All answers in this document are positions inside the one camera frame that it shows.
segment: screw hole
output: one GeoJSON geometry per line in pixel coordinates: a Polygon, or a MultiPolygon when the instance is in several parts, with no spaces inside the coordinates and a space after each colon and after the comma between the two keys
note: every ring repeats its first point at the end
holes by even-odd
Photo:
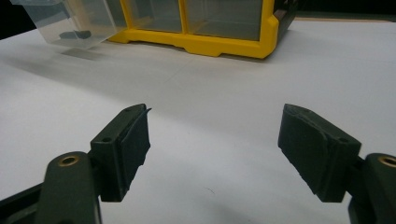
{"type": "Polygon", "coordinates": [[[78,162],[78,156],[68,156],[59,161],[60,166],[71,166],[78,162]]]}
{"type": "Polygon", "coordinates": [[[382,162],[383,164],[396,168],[396,159],[392,158],[392,157],[388,157],[388,156],[383,156],[378,158],[380,162],[382,162]]]}
{"type": "Polygon", "coordinates": [[[111,141],[111,138],[109,138],[109,137],[102,139],[102,142],[110,142],[110,141],[111,141]]]}

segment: yellow frame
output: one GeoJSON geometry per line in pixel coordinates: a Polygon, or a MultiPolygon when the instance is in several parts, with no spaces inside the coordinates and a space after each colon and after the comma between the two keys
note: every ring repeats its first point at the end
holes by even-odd
{"type": "Polygon", "coordinates": [[[182,28],[181,33],[135,29],[131,12],[128,10],[129,6],[127,0],[120,0],[128,28],[110,37],[109,40],[119,43],[146,41],[167,44],[183,48],[189,53],[213,57],[218,57],[221,53],[226,53],[252,58],[264,58],[276,47],[279,22],[273,14],[274,1],[262,1],[262,24],[259,41],[189,34],[185,0],[178,0],[182,28]]]}

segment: white tabletop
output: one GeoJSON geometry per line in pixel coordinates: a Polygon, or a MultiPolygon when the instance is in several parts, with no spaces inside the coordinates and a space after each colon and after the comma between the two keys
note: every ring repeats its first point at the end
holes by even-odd
{"type": "Polygon", "coordinates": [[[277,147],[285,103],[314,110],[396,154],[396,24],[295,21],[265,60],[147,43],[89,50],[38,31],[0,41],[0,199],[42,182],[124,107],[148,114],[151,149],[104,223],[349,223],[321,203],[277,147]]]}

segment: yellow plastic container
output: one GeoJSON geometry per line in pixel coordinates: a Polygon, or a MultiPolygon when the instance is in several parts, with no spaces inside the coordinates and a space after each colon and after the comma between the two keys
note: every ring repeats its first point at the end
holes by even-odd
{"type": "Polygon", "coordinates": [[[120,0],[127,29],[109,38],[189,53],[264,58],[295,15],[294,0],[120,0]]]}

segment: container compartment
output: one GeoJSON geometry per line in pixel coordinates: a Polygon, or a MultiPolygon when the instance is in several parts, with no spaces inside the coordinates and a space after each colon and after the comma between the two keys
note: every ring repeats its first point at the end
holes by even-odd
{"type": "Polygon", "coordinates": [[[38,31],[51,44],[87,49],[118,32],[104,0],[11,2],[23,5],[38,31]]]}
{"type": "Polygon", "coordinates": [[[260,40],[262,0],[186,0],[189,34],[260,40]]]}
{"type": "Polygon", "coordinates": [[[130,0],[135,29],[181,33],[177,0],[130,0]]]}

